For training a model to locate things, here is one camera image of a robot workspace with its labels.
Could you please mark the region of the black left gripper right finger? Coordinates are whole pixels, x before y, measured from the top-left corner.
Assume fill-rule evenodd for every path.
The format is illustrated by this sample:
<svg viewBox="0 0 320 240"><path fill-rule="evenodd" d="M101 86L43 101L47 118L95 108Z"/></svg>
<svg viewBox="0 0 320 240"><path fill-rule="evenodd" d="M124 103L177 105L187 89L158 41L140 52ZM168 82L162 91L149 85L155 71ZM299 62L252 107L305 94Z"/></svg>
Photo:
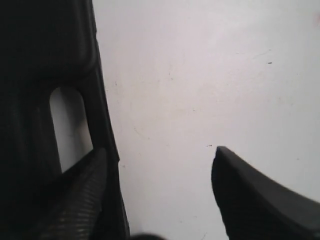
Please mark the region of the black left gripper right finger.
<svg viewBox="0 0 320 240"><path fill-rule="evenodd" d="M230 240L318 240L320 204L275 182L225 146L211 184Z"/></svg>

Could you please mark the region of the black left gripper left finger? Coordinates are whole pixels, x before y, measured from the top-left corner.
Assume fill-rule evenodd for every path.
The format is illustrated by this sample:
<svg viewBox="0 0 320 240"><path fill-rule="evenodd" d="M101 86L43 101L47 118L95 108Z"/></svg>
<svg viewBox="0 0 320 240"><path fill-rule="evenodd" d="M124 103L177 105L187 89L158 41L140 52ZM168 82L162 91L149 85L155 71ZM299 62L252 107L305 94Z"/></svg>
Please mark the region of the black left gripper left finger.
<svg viewBox="0 0 320 240"><path fill-rule="evenodd" d="M44 204L37 239L90 239L107 183L106 158L104 148L92 150L37 194Z"/></svg>

